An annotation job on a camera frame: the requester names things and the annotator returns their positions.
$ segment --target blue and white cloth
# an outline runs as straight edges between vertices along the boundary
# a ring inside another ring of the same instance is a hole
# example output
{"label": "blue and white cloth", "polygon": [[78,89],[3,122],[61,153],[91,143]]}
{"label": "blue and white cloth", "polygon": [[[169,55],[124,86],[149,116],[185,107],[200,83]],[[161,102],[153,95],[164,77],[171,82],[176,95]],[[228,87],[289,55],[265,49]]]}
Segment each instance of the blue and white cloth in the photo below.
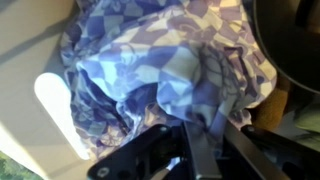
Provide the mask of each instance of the blue and white cloth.
{"label": "blue and white cloth", "polygon": [[61,55],[74,125],[94,160],[172,117],[220,140],[227,120],[250,120],[245,108],[275,86],[241,0],[77,3]]}

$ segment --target black metal frame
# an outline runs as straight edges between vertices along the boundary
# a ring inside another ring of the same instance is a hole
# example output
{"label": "black metal frame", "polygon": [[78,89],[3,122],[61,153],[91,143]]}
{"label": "black metal frame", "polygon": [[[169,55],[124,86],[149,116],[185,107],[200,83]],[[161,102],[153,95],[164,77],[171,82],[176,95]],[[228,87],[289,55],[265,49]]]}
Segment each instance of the black metal frame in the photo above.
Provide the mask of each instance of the black metal frame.
{"label": "black metal frame", "polygon": [[293,141],[253,126],[245,126],[240,132],[228,123],[221,145],[191,122],[150,128],[95,164],[88,177],[151,179],[175,157],[181,161],[164,179],[320,177],[320,154]]}

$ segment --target dark round object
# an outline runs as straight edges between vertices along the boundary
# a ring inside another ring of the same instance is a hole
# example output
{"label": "dark round object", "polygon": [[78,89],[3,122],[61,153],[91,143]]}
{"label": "dark round object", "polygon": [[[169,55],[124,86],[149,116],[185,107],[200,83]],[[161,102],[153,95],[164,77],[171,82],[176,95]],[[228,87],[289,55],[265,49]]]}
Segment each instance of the dark round object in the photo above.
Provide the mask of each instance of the dark round object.
{"label": "dark round object", "polygon": [[320,0],[253,4],[253,29],[265,56],[289,80],[320,93]]}

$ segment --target green grass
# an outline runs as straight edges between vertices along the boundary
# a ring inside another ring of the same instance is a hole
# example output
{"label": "green grass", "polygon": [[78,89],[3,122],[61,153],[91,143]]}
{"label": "green grass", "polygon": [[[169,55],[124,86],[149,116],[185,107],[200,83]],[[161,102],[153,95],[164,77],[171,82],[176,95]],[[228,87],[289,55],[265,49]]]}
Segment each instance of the green grass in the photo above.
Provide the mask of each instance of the green grass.
{"label": "green grass", "polygon": [[0,180],[42,180],[42,178],[0,151]]}

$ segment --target metal bar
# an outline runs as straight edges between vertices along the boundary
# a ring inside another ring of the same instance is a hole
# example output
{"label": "metal bar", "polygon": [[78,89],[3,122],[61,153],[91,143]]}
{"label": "metal bar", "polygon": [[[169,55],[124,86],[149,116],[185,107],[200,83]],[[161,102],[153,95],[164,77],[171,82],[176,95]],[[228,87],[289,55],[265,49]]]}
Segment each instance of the metal bar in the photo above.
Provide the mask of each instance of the metal bar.
{"label": "metal bar", "polygon": [[251,125],[242,127],[241,131],[258,147],[276,152],[274,156],[278,162],[290,162],[296,166],[302,166],[309,177],[311,174],[320,177],[320,153],[318,151]]}
{"label": "metal bar", "polygon": [[226,125],[225,139],[249,164],[261,179],[282,180],[289,177],[277,167],[230,122]]}
{"label": "metal bar", "polygon": [[222,179],[205,131],[195,123],[184,122],[187,143],[187,159],[192,166],[194,179]]}

